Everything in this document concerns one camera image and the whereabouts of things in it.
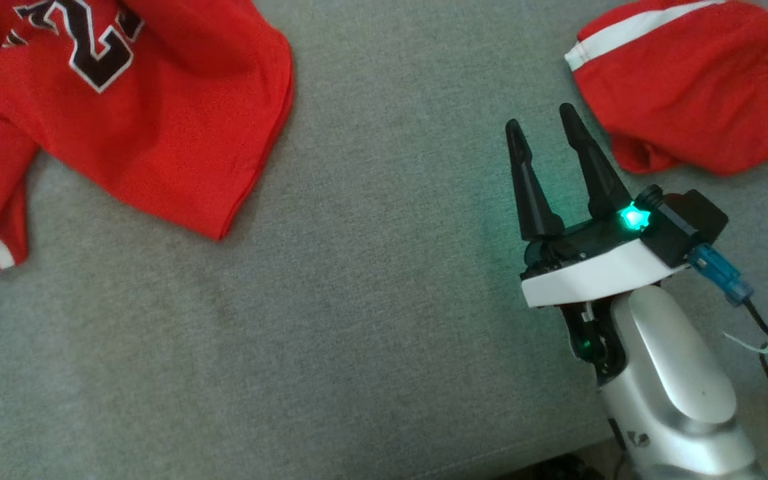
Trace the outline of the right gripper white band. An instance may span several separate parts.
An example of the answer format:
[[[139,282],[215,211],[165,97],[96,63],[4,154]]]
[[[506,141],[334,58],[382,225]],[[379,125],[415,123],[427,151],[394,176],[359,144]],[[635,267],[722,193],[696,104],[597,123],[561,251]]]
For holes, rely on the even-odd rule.
[[[505,126],[516,212],[527,242],[521,291],[528,307],[588,303],[682,271],[648,249],[641,239],[643,229],[624,219],[604,219],[630,206],[630,192],[573,104],[561,104],[559,115],[568,145],[578,155],[592,218],[566,229],[537,179],[520,123],[510,119]]]

